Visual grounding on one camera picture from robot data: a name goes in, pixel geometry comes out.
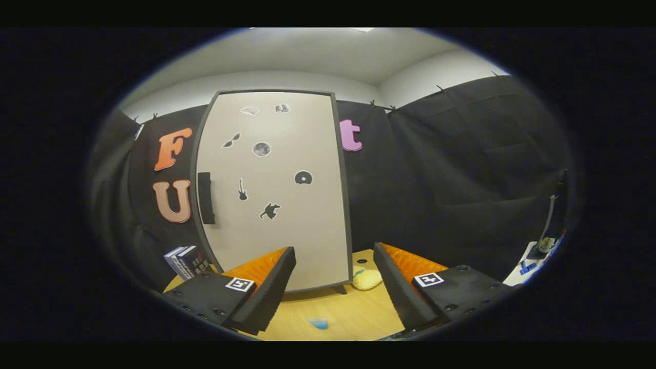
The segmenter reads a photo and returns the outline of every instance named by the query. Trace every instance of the whiteboard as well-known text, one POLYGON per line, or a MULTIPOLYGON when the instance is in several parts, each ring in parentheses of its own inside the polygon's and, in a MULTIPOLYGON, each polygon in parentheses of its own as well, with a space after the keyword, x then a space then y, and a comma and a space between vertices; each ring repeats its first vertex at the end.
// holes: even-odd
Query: whiteboard
POLYGON ((215 95, 195 142, 194 178, 210 176, 214 224, 202 233, 224 271, 283 247, 297 264, 286 292, 352 279, 350 218, 337 103, 332 93, 228 91, 215 95))

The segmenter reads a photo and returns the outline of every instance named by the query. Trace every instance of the moon sticker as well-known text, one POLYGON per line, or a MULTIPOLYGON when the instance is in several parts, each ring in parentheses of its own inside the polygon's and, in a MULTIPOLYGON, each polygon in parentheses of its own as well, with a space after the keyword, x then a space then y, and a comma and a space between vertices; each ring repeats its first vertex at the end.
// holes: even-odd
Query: moon sticker
POLYGON ((267 156, 271 153, 271 145, 266 142, 258 142, 253 146, 253 154, 256 156, 267 156))

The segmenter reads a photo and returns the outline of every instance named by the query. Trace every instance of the whiteboard stand leg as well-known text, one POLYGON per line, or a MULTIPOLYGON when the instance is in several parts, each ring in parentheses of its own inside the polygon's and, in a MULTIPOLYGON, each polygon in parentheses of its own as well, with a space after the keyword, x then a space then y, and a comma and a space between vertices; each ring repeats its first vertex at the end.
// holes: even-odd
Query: whiteboard stand leg
POLYGON ((346 288, 344 288, 344 286, 342 286, 342 285, 339 285, 339 286, 333 286, 333 289, 334 289, 335 291, 341 293, 342 295, 346 295, 346 288))

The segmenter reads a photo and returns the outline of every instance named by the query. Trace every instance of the whiteboard frame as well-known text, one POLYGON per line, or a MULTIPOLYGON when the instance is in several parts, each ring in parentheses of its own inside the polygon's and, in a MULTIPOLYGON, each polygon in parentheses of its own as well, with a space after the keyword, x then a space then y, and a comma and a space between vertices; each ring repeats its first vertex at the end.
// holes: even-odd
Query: whiteboard frame
POLYGON ((285 294, 314 291, 318 289, 336 287, 336 286, 341 286, 344 284, 351 283, 353 281, 353 262, 351 260, 353 255, 353 245, 352 245, 352 234, 351 234, 350 207, 348 203, 348 183, 346 182, 346 164, 344 161, 344 150, 342 148, 342 131, 340 129, 339 114, 337 110, 337 100, 335 98, 334 92, 307 91, 307 90, 294 90, 294 89, 248 89, 248 90, 223 90, 223 91, 218 91, 214 95, 207 109, 205 109, 205 113, 203 114, 201 122, 198 125, 198 132, 196 132, 196 134, 194 135, 194 141, 192 144, 193 145, 192 164, 190 166, 190 170, 191 170, 190 178, 192 179, 192 185, 190 187, 190 192, 191 192, 190 206, 192 209, 192 217, 194 219, 197 219, 197 221, 195 222, 196 229, 200 235, 201 243, 203 244, 202 246, 205 250, 210 250, 213 259, 219 262, 219 264, 216 265, 217 270, 219 272, 224 272, 223 268, 220 266, 220 261, 212 251, 212 247, 209 241, 207 240, 207 235, 205 234, 205 229, 203 228, 203 221, 200 214, 200 201, 198 198, 198 178, 197 178, 198 173, 196 172, 197 172, 197 163, 198 163, 198 151, 200 147, 201 138, 203 136, 203 131, 205 128, 205 122, 207 121, 209 113, 214 107, 214 104, 219 96, 235 94, 235 93, 259 93, 259 92, 306 93, 311 95, 329 96, 331 98, 331 104, 333 105, 333 120, 335 121, 335 137, 337 139, 336 144, 337 144, 337 152, 338 152, 338 160, 339 160, 339 171, 340 171, 340 179, 342 183, 342 202, 344 204, 344 222, 345 222, 344 229, 346 230, 346 262, 348 264, 348 279, 328 285, 316 286, 312 288, 304 288, 302 290, 293 290, 288 292, 286 291, 285 294))

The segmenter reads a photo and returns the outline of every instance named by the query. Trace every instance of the orange letter f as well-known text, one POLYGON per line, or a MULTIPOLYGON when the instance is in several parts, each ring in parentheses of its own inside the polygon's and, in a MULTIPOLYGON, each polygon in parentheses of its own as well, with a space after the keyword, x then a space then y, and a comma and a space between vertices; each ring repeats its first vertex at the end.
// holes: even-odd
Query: orange letter f
POLYGON ((173 164, 175 164, 175 159, 172 158, 171 153, 178 155, 182 151, 182 139, 179 137, 188 139, 191 136, 191 128, 181 129, 177 132, 162 136, 159 139, 161 145, 159 145, 159 159, 157 164, 155 164, 155 170, 161 171, 162 169, 172 167, 173 164))

